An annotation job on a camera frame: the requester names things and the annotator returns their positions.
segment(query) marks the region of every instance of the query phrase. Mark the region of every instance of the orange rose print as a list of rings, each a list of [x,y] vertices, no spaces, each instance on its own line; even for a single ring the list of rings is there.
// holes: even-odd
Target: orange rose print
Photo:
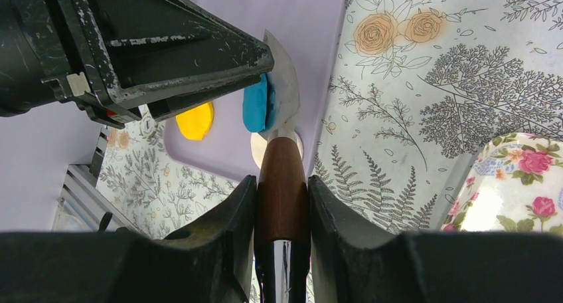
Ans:
[[[398,35],[397,26],[397,20],[388,13],[369,15],[354,32],[356,49],[369,55],[384,53]]]
[[[399,31],[412,42],[424,43],[434,39],[440,31],[442,19],[432,12],[413,15],[399,25]]]
[[[108,136],[108,147],[115,146],[117,140],[118,140],[118,130],[112,128],[110,130],[110,135]]]
[[[127,149],[127,147],[129,146],[129,141],[130,141],[130,137],[129,137],[129,133],[127,131],[124,131],[120,134],[120,138],[119,138],[119,142],[118,145],[120,146],[121,149]]]

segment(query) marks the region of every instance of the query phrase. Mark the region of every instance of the yellow clay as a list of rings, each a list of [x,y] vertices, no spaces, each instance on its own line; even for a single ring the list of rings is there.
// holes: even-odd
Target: yellow clay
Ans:
[[[176,116],[180,133],[189,140],[202,140],[213,125],[213,103],[207,102]]]

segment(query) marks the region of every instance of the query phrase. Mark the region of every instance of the floral wallpaper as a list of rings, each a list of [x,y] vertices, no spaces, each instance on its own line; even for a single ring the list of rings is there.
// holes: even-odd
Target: floral wallpaper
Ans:
[[[393,233],[438,228],[469,156],[487,142],[511,132],[563,139],[562,3],[346,0],[315,173]],[[112,130],[98,189],[161,238],[214,207],[236,183],[169,159],[163,125],[145,118]],[[539,181],[536,172],[555,151],[534,149],[498,151],[505,161],[520,158],[515,167],[526,163],[522,173],[499,168],[494,175]],[[548,207],[530,206],[537,216],[530,219],[549,218]],[[253,283],[253,302],[257,288]]]

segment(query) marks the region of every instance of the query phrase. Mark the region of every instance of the curved blade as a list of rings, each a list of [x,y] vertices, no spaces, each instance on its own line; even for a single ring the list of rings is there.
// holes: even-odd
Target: curved blade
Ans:
[[[274,89],[274,105],[269,113],[272,126],[260,132],[264,139],[268,139],[272,131],[285,128],[292,132],[299,118],[299,84],[293,62],[282,44],[268,30],[264,32],[264,43],[270,47],[274,58],[274,69],[267,73],[268,82]]]

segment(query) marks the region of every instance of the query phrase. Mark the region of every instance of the tree illustration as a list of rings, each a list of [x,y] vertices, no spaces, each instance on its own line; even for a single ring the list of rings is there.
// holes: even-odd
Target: tree illustration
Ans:
[[[563,78],[524,71],[508,54],[508,47],[460,44],[440,55],[423,80],[446,95],[420,111],[425,142],[453,158],[508,132],[563,139]]]
[[[424,157],[422,150],[408,131],[408,128],[414,125],[412,116],[408,114],[410,108],[407,108],[399,98],[395,98],[391,101],[391,104],[382,103],[381,95],[383,92],[375,87],[374,84],[369,85],[369,87],[367,97],[363,96],[359,90],[356,91],[354,84],[343,76],[340,76],[336,84],[333,84],[332,81],[330,82],[329,91],[336,92],[338,90],[340,94],[343,94],[344,97],[340,98],[340,104],[346,107],[356,104],[367,104],[365,107],[360,106],[358,108],[358,112],[356,113],[358,120],[364,120],[367,116],[372,116],[392,124],[393,126],[391,127],[381,127],[381,130],[374,134],[375,138],[392,138],[399,140],[403,146],[416,147],[422,156],[426,170],[428,170],[426,157]]]

